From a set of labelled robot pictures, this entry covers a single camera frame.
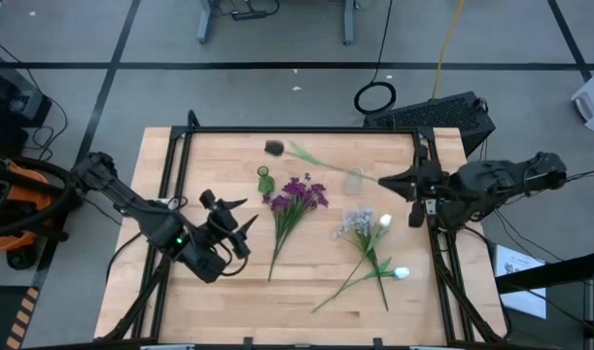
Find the metal table leg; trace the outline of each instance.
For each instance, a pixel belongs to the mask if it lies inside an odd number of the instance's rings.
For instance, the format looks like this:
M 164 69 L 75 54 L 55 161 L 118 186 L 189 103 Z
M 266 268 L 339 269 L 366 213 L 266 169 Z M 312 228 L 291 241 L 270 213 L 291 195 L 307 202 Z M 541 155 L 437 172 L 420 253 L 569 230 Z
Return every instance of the metal table leg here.
M 208 41 L 210 19 L 212 18 L 212 1 L 199 0 L 201 3 L 201 16 L 199 17 L 199 26 L 197 27 L 197 41 L 202 45 Z
M 355 0 L 344 0 L 344 45 L 355 41 Z

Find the black metal frame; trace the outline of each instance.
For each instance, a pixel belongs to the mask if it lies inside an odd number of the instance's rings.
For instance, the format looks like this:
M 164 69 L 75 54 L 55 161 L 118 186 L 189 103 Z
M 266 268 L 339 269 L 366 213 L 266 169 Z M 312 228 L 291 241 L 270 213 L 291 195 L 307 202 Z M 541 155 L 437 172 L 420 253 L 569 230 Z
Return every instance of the black metal frame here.
M 429 140 L 429 150 L 432 159 L 438 159 L 437 146 L 435 144 L 434 133 L 431 128 L 421 127 L 403 127 L 396 129 L 389 128 L 377 128 L 377 127 L 301 127 L 301 126 L 253 126 L 253 127 L 232 127 L 232 126 L 200 126 L 196 117 L 192 112 L 189 112 L 189 125 L 186 126 L 172 126 L 169 144 L 167 146 L 167 155 L 165 159 L 165 168 L 163 169 L 162 179 L 160 181 L 159 195 L 165 197 L 168 190 L 169 178 L 173 167 L 173 159 L 175 158 L 176 143 L 179 138 L 184 136 L 184 145 L 181 154 L 181 161 L 178 170 L 178 178 L 176 181 L 175 195 L 182 195 L 184 189 L 185 175 L 189 164 L 190 148 L 192 146 L 192 138 L 195 133 L 339 133 L 339 134 L 350 134 L 350 133 L 366 133 L 366 134 L 382 134 L 382 133 L 396 133 L 396 134 L 410 134 L 413 137 L 414 146 L 419 145 L 420 138 L 422 135 L 428 135 L 426 138 Z M 441 263 L 437 259 L 441 259 L 440 247 L 438 243 L 437 232 L 428 225 L 428 232 L 431 242 L 431 250 L 434 258 L 434 263 Z M 461 266 L 458 259 L 458 252 L 456 250 L 455 239 L 452 237 L 448 238 L 447 249 L 449 252 L 448 258 L 450 261 L 451 271 L 456 282 L 457 287 L 464 294 L 465 289 L 463 285 L 463 276 Z M 144 275 L 142 280 L 142 287 L 147 286 L 150 276 L 152 275 L 152 269 L 154 266 L 156 252 L 151 248 L 148 249 L 148 256 L 145 262 Z M 469 315 L 460 308 L 460 315 L 462 320 L 462 327 L 464 332 L 463 340 L 457 340 L 454 333 L 454 323 L 452 320 L 452 312 L 450 309 L 450 302 L 448 297 L 448 288 L 446 287 L 445 281 L 436 274 L 437 277 L 437 290 L 439 297 L 439 304 L 441 307 L 441 316 L 445 332 L 446 343 L 451 344 L 465 344 L 469 347 L 477 346 L 478 348 L 503 348 L 506 344 L 494 344 L 494 343 L 476 343 L 474 342 L 472 322 L 470 321 Z M 150 338 L 158 340 L 162 311 L 164 308 L 166 298 L 166 288 L 168 283 L 168 273 L 165 275 L 158 284 L 157 301 L 155 307 L 155 313 L 153 322 L 151 325 Z M 143 324 L 143 311 L 139 318 L 134 324 L 132 337 L 140 337 L 141 329 Z M 285 348 L 287 344 L 281 345 L 256 345 L 255 348 Z M 252 349 L 253 339 L 246 337 L 243 339 L 243 344 L 196 344 L 195 348 L 203 349 Z M 383 349 L 382 340 L 375 338 L 372 346 L 344 346 L 344 345 L 311 345 L 309 349 Z M 408 346 L 385 346 L 385 349 L 407 349 Z
M 588 280 L 592 280 L 593 285 L 586 283 Z M 593 295 L 592 309 L 588 315 L 585 309 L 586 306 L 584 306 L 584 322 L 594 328 L 594 253 L 566 261 L 545 264 L 496 278 L 496 284 L 500 294 L 554 287 L 575 282 L 584 282 L 590 287 L 590 293 Z M 593 339 L 594 341 L 594 332 L 592 330 L 584 330 L 583 335 L 585 340 Z M 587 345 L 589 344 L 585 341 L 584 348 L 587 348 Z

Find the flower stem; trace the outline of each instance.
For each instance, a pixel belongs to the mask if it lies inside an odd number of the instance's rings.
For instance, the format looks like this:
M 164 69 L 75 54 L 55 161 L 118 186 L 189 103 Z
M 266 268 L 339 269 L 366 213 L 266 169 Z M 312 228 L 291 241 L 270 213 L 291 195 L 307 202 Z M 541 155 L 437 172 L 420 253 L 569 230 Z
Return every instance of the flower stem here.
M 372 254 L 370 256 L 370 262 L 372 263 L 372 267 L 374 267 L 374 271 L 376 271 L 376 280 L 378 281 L 378 286 L 381 289 L 381 296 L 383 296 L 383 303 L 385 304 L 385 310 L 389 311 L 390 308 L 387 305 L 387 298 L 385 297 L 385 289 L 383 288 L 383 281 L 381 281 L 381 271 L 378 270 L 378 259 L 376 255 Z
M 312 162 L 310 159 L 307 159 L 307 158 L 305 158 L 305 157 L 303 157 L 303 156 L 301 156 L 301 155 L 298 155 L 298 154 L 296 154 L 296 153 L 294 153 L 294 152 L 285 151 L 284 153 L 285 153 L 286 155 L 290 155 L 290 156 L 293 156 L 293 157 L 299 158 L 299 159 L 301 159 L 301 160 L 305 160 L 305 161 L 307 161 L 307 162 L 310 162 L 310 163 Z M 367 175 L 363 175 L 363 174 L 357 174 L 357 173 L 354 173 L 354 172 L 352 172 L 352 171 L 349 171 L 349 170 L 346 170 L 346 169 L 342 169 L 342 168 L 340 168 L 340 167 L 337 167 L 337 166 L 335 166 L 335 165 L 331 165 L 331 164 L 323 163 L 323 162 L 321 162 L 321 161 L 319 161 L 319 160 L 318 160 L 316 163 L 313 163 L 313 164 L 314 164 L 314 165 L 320 165 L 320 166 L 326 167 L 326 168 L 328 168 L 328 169 L 331 169 L 331 170 L 345 172 L 345 173 L 347 173 L 347 174 L 349 174 L 349 175 L 355 175 L 355 176 L 361 177 L 361 178 L 363 178 L 363 179 L 366 179 L 366 180 L 370 180 L 370 181 L 378 182 L 378 180 L 377 180 L 377 179 L 374 179 L 373 177 L 370 177 L 370 176 L 367 176 Z
M 347 284 L 346 286 L 340 288 L 337 293 L 335 293 L 334 295 L 328 297 L 325 301 L 323 301 L 323 303 L 321 303 L 320 305 L 316 306 L 315 309 L 312 310 L 312 313 L 318 311 L 318 309 L 320 309 L 321 307 L 325 306 L 326 303 L 328 303 L 329 301 L 335 299 L 335 297 L 337 297 L 340 293 L 346 291 L 347 289 L 349 289 L 350 287 L 353 287 L 354 285 L 358 284 L 359 282 L 362 282 L 364 280 L 367 280 L 365 277 L 362 277 L 360 279 L 357 279 L 349 284 Z
M 268 270 L 268 282 L 270 282 L 270 276 L 273 274 L 273 267 L 275 266 L 275 260 L 277 259 L 277 245 L 275 245 L 275 249 L 273 250 L 273 259 L 270 260 L 270 269 Z
M 342 287 L 340 287 L 339 290 L 337 290 L 337 292 L 335 293 L 335 295 L 332 298 L 336 298 L 340 294 L 340 292 L 346 286 L 348 281 L 350 281 L 351 277 L 353 277 L 355 272 L 357 272 L 357 269 L 359 268 L 359 266 L 364 262 L 365 258 L 366 258 L 366 255 L 362 255 L 362 259 L 359 260 L 359 262 L 357 263 L 357 266 L 355 266 L 355 269 L 353 269 L 353 272 L 351 272 L 351 274 L 348 276 L 348 278 L 344 281 L 344 284 L 342 284 Z

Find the white paper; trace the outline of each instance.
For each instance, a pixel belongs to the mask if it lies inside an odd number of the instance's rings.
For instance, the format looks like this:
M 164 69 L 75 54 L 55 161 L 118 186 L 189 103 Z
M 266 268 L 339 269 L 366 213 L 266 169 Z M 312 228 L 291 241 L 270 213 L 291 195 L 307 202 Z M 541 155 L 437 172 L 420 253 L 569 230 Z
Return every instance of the white paper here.
M 543 265 L 545 265 L 545 263 L 542 261 L 538 261 L 501 245 L 498 245 L 496 250 L 495 274 L 498 277 Z M 545 288 L 535 289 L 532 292 L 545 297 Z M 536 317 L 541 317 L 542 319 L 547 317 L 545 300 L 533 296 L 528 292 L 515 292 L 502 295 L 502 303 L 505 307 L 525 312 Z

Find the black cable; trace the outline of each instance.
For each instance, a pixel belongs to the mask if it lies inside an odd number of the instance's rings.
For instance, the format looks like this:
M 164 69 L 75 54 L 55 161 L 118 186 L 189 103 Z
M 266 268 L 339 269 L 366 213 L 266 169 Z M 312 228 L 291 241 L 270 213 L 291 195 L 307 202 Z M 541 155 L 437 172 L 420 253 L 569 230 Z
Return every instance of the black cable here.
M 245 267 L 247 267 L 248 262 L 249 262 L 249 256 L 245 256 L 245 261 L 242 263 L 242 265 L 240 267 L 238 267 L 237 270 L 235 270 L 233 272 L 221 272 L 221 275 L 225 276 L 225 277 L 235 276 L 238 273 L 242 272 L 242 270 L 244 270 Z
M 273 10 L 273 12 L 266 13 L 267 16 L 273 16 L 277 14 L 277 12 L 279 11 L 279 0 L 275 0 L 275 5 L 275 10 Z
M 234 4 L 234 0 L 229 0 L 229 2 L 231 3 L 231 10 L 229 12 L 224 12 L 223 9 L 221 8 L 221 1 L 215 1 L 212 9 L 213 10 L 218 9 L 219 13 L 212 14 L 212 17 L 217 18 L 217 17 L 221 17 L 221 16 L 229 16 L 229 15 L 231 15 L 232 12 L 236 11 L 236 4 Z
M 475 230 L 471 227 L 467 227 L 467 226 L 463 226 L 463 228 L 468 230 L 471 233 L 474 233 L 478 238 L 482 239 L 482 241 L 484 242 L 484 244 L 487 245 L 487 247 L 489 247 L 492 244 L 495 244 L 491 239 L 485 237 L 484 234 L 478 232 L 477 230 Z
M 484 141 L 482 141 L 482 145 L 480 145 L 480 156 L 478 157 L 478 160 L 482 160 L 482 152 L 484 151 L 484 143 L 486 142 L 486 139 Z
M 111 257 L 111 260 L 109 261 L 109 264 L 106 268 L 106 281 L 109 281 L 109 274 L 111 273 L 111 266 L 113 265 L 113 263 L 115 262 L 115 258 L 122 252 L 122 250 L 129 246 L 132 242 L 134 242 L 137 238 L 139 238 L 141 236 L 141 232 L 135 234 L 134 236 L 132 236 L 132 238 L 128 239 L 125 243 L 123 243 L 123 245 L 120 247 L 120 249 L 118 249 L 115 254 L 113 255 L 113 257 Z
M 539 244 L 535 243 L 534 241 L 530 240 L 529 238 L 526 238 L 526 237 L 525 237 L 525 236 L 523 236 L 521 233 L 519 233 L 519 231 L 517 230 L 517 228 L 515 228 L 515 227 L 514 227 L 514 226 L 513 226 L 513 225 L 510 223 L 510 221 L 509 221 L 509 220 L 508 220 L 508 219 L 507 219 L 507 218 L 504 216 L 504 214 L 502 214 L 502 213 L 501 213 L 499 210 L 497 210 L 497 209 L 496 209 L 496 210 L 495 210 L 495 214 L 498 216 L 498 218 L 500 218 L 500 221 L 502 222 L 502 224 L 504 224 L 504 222 L 506 222 L 506 223 L 507 223 L 507 224 L 510 226 L 510 228 L 512 228 L 512 230 L 513 230 L 515 233 L 517 233 L 517 235 L 519 236 L 519 238 L 521 238 L 521 239 L 525 240 L 526 242 L 528 242 L 528 243 L 530 243 L 530 244 L 534 245 L 535 247 L 537 247 L 537 248 L 541 249 L 542 251 L 544 251 L 544 252 L 548 253 L 550 256 L 552 256 L 552 257 L 553 257 L 554 259 L 556 259 L 557 261 L 559 261 L 559 262 L 562 262 L 562 261 L 563 261 L 563 259 L 562 259 L 562 258 L 560 258 L 560 257 L 558 257 L 557 255 L 555 255 L 555 254 L 553 254 L 553 253 L 549 252 L 548 250 L 546 250 L 545 248 L 543 248 L 541 245 L 539 245 Z
M 510 232 L 508 232 L 507 226 L 506 226 L 506 224 L 504 223 L 504 220 L 502 219 L 502 217 L 500 216 L 501 214 L 500 214 L 500 213 L 499 213 L 497 210 L 496 210 L 496 211 L 494 211 L 494 213 L 495 213 L 496 217 L 497 217 L 498 219 L 500 219 L 500 223 L 502 224 L 502 228 L 504 228 L 504 232 L 507 234 L 507 236 L 508 236 L 510 239 L 512 239 L 512 241 L 513 241 L 513 242 L 515 242 L 515 243 L 516 243 L 516 244 L 519 246 L 519 248 L 521 248 L 521 249 L 522 249 L 522 250 L 523 250 L 523 251 L 524 251 L 524 252 L 525 252 L 525 253 L 526 253 L 526 254 L 527 254 L 529 257 L 531 257 L 532 259 L 534 259 L 534 260 L 536 260 L 536 261 L 538 261 L 538 262 L 540 262 L 540 263 L 543 263 L 543 261 L 540 261 L 540 260 L 538 260 L 537 258 L 535 258 L 535 257 L 532 255 L 532 253 L 530 253 L 530 251 L 526 249 L 526 247 L 524 247 L 524 246 L 523 246 L 521 243 L 519 243 L 519 241 L 517 241 L 516 239 L 514 239 L 514 237 L 513 237 L 513 236 L 510 234 Z
M 502 296 L 498 295 L 500 298 L 500 306 L 502 307 L 502 313 L 504 314 L 504 324 L 507 328 L 506 334 L 502 337 L 503 340 L 509 340 L 510 335 L 512 334 L 512 321 L 510 320 L 510 314 L 508 313 L 508 308 L 504 306 L 504 301 L 502 300 Z
M 504 203 L 502 205 L 510 205 L 510 204 L 513 204 L 513 203 L 518 202 L 519 200 L 521 200 L 523 198 L 529 198 L 529 197 L 531 197 L 533 195 L 534 194 L 531 194 L 531 195 L 520 194 L 517 198 L 513 199 L 512 201 L 508 201 L 508 202 L 506 202 L 506 203 Z
M 531 295 L 533 295 L 533 296 L 535 296 L 535 297 L 537 297 L 537 298 L 541 298 L 541 299 L 545 300 L 545 302 L 547 302 L 549 305 L 553 306 L 553 308 L 555 308 L 556 310 L 558 310 L 558 311 L 562 312 L 562 313 L 563 313 L 565 316 L 567 316 L 567 317 L 569 317 L 570 319 L 572 319 L 572 320 L 574 320 L 574 321 L 578 322 L 578 323 L 579 323 L 579 324 L 581 324 L 581 325 L 582 325 L 584 328 L 586 328 L 586 329 L 588 329 L 588 330 L 590 330 L 590 331 L 594 332 L 594 327 L 592 327 L 592 326 L 588 325 L 588 323 L 586 323 L 585 321 L 582 321 L 582 320 L 580 320 L 578 317 L 574 316 L 572 313 L 570 313 L 569 311 L 567 311 L 567 310 L 563 309 L 562 307 L 558 306 L 558 304 L 556 304 L 555 302 L 553 302 L 553 301 L 551 301 L 551 300 L 547 299 L 546 297 L 543 297 L 543 296 L 542 296 L 542 295 L 540 295 L 540 294 L 537 294 L 537 293 L 535 293 L 535 292 L 533 292 L 533 291 L 531 291 L 531 290 L 528 290 L 528 289 L 526 289 L 526 288 L 521 288 L 521 287 L 519 287 L 519 286 L 515 286 L 515 285 L 507 285 L 507 286 L 509 286 L 509 287 L 511 287 L 511 288 L 514 288 L 514 289 L 516 289 L 518 292 L 527 292 L 527 293 L 530 293 Z
M 17 61 L 18 63 L 22 63 L 21 60 L 19 60 L 15 55 L 13 55 L 9 50 L 7 50 L 4 46 L 2 46 L 0 44 L 0 49 L 5 52 L 6 54 L 8 54 L 11 58 L 13 58 L 15 61 Z M 35 85 L 35 88 L 40 91 L 40 93 L 46 97 L 46 95 L 44 94 L 44 92 L 42 91 L 42 89 L 40 88 L 39 84 L 37 84 L 37 81 L 35 80 L 35 77 L 33 77 L 33 73 L 31 73 L 31 70 L 28 68 L 26 69 L 26 73 L 28 73 L 29 78 L 31 79 L 33 85 Z M 64 118 L 64 125 L 63 128 L 61 128 L 61 130 L 58 131 L 58 133 L 54 133 L 54 129 L 50 126 L 42 126 L 39 127 L 38 129 L 36 129 L 33 132 L 33 142 L 38 146 L 36 151 L 42 150 L 42 153 L 39 155 L 38 159 L 39 160 L 43 160 L 43 161 L 48 161 L 52 158 L 53 153 L 52 150 L 50 149 L 50 145 L 52 144 L 52 142 L 54 142 L 54 140 L 56 140 L 57 137 L 59 137 L 63 131 L 65 131 L 65 129 L 67 129 L 67 124 L 68 124 L 68 117 L 67 117 L 67 113 L 65 113 L 65 110 L 63 109 L 63 107 L 61 107 L 61 105 L 56 102 L 54 99 L 52 99 L 51 97 L 48 97 L 48 99 L 54 103 L 56 105 L 56 107 L 58 107 L 61 110 L 61 113 L 63 114 L 63 118 Z M 36 141 L 35 135 L 42 129 L 50 129 L 52 131 L 51 136 L 44 142 L 44 144 L 39 144 Z
M 233 259 L 233 255 L 231 254 L 231 251 L 226 247 L 225 244 L 223 244 L 223 242 L 219 242 L 219 245 L 221 246 L 221 248 L 223 248 L 223 250 L 226 251 L 227 255 L 229 256 L 229 259 L 226 262 L 226 265 L 231 264 L 231 260 Z
M 572 181 L 575 181 L 575 180 L 578 180 L 578 179 L 581 179 L 584 177 L 594 177 L 594 175 L 591 175 L 591 174 L 594 174 L 594 170 L 571 175 L 570 177 L 567 178 L 567 182 L 572 182 Z
M 394 104 L 396 103 L 396 89 L 394 88 L 394 86 L 389 83 L 386 83 L 386 82 L 375 82 L 376 76 L 378 75 L 379 67 L 381 66 L 381 58 L 383 56 L 383 49 L 385 48 L 385 40 L 387 39 L 387 30 L 390 25 L 390 15 L 392 13 L 393 5 L 394 5 L 394 0 L 390 0 L 390 5 L 389 5 L 389 8 L 387 9 L 387 18 L 385 19 L 385 31 L 383 32 L 383 40 L 381 41 L 381 49 L 378 53 L 378 60 L 376 62 L 376 69 L 374 70 L 374 76 L 372 77 L 372 80 L 367 85 L 365 85 L 364 87 L 360 88 L 359 91 L 357 91 L 357 94 L 355 94 L 355 97 L 353 98 L 353 105 L 355 106 L 355 109 L 357 109 L 361 114 L 363 114 L 365 116 L 369 116 L 371 114 L 375 114 L 375 113 L 379 113 L 379 112 L 389 111 L 390 109 L 392 109 L 392 107 L 394 107 Z M 362 94 L 364 94 L 364 92 L 366 92 L 367 90 L 369 90 L 370 88 L 373 88 L 373 87 L 384 87 L 387 90 L 389 90 L 390 94 L 391 94 L 390 100 L 383 107 L 373 109 L 373 110 L 367 110 L 367 109 L 363 108 L 362 105 L 360 104 L 360 99 L 362 97 Z
M 97 209 L 97 211 L 100 212 L 100 214 L 102 214 L 104 217 L 106 217 L 107 219 L 109 219 L 110 221 L 112 221 L 113 223 L 115 223 L 115 225 L 117 226 L 121 226 L 122 223 L 119 222 L 117 219 L 115 219 L 114 217 L 110 216 L 109 214 L 107 214 L 107 212 L 105 212 L 102 208 L 100 208 L 99 205 L 95 204 L 94 202 L 90 201 L 87 198 L 83 198 L 83 200 L 87 203 L 89 203 L 92 207 L 94 207 L 95 209 Z
M 46 144 L 46 142 L 41 143 L 37 140 L 37 134 L 42 130 L 48 130 L 51 132 L 51 134 L 48 135 L 48 137 L 46 138 L 47 141 L 50 140 L 51 137 L 54 135 L 53 128 L 51 128 L 50 126 L 42 126 L 42 127 L 38 128 L 37 130 L 35 130 L 35 132 L 33 132 L 33 136 L 31 137 L 31 139 L 33 140 L 33 143 L 35 145 L 37 145 L 37 147 L 24 146 L 25 149 L 32 150 L 32 151 L 42 151 L 44 149 L 44 145 Z

